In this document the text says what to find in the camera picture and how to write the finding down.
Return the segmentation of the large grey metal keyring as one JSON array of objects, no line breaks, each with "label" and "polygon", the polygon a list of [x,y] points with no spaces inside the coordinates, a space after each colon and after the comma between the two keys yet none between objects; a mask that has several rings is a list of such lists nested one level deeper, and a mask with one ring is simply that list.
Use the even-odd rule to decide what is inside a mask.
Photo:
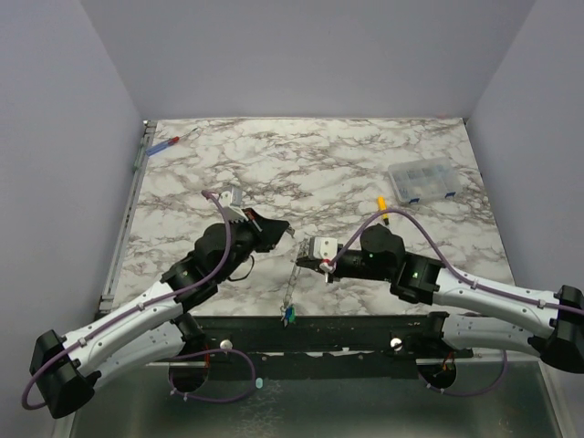
[{"label": "large grey metal keyring", "polygon": [[[295,262],[298,257],[305,256],[308,253],[309,247],[309,240],[304,239],[298,246],[297,254],[292,258],[292,271],[290,277],[287,281],[287,289],[286,293],[282,300],[282,305],[280,307],[281,318],[285,312],[285,310],[289,308],[294,308],[293,304],[293,293],[297,284],[297,279],[300,274],[300,267],[296,266]],[[286,328],[289,324],[293,323],[295,319],[288,320],[287,323],[282,321],[283,327]]]}]

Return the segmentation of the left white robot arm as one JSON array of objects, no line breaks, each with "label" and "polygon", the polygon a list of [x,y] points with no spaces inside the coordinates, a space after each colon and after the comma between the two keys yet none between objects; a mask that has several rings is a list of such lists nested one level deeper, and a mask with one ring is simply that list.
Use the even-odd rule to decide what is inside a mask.
[{"label": "left white robot arm", "polygon": [[185,314],[212,296],[254,252],[276,247],[290,224],[245,208],[240,219],[209,226],[186,257],[139,298],[91,326],[66,336],[48,330],[36,339],[30,385],[55,419],[85,404],[95,393],[97,364],[161,323]]}]

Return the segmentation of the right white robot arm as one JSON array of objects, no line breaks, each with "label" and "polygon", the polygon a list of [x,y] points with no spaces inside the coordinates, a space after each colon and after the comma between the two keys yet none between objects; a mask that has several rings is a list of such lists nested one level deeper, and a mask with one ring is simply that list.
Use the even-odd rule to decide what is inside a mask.
[{"label": "right white robot arm", "polygon": [[419,335],[421,350],[439,357],[449,348],[523,352],[565,372],[583,371],[583,294],[505,285],[406,251],[402,239],[375,224],[360,235],[360,249],[333,237],[310,237],[296,264],[331,283],[341,278],[385,281],[411,304],[461,309]]}]

